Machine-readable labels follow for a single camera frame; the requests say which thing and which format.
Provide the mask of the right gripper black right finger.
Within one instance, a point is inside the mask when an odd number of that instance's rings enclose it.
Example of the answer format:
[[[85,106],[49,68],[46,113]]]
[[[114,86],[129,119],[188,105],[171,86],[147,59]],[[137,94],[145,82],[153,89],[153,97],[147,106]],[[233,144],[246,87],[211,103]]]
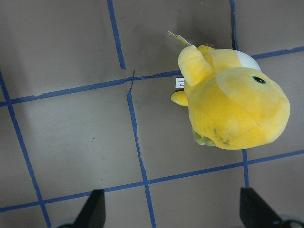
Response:
[[[246,228],[289,227],[253,188],[241,188],[239,215]]]

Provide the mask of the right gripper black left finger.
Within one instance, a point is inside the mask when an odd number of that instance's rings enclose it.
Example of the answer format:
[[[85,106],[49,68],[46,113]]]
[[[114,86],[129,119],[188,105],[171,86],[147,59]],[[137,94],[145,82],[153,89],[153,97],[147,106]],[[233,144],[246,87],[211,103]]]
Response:
[[[105,224],[104,190],[93,190],[75,219],[73,228],[103,228]]]

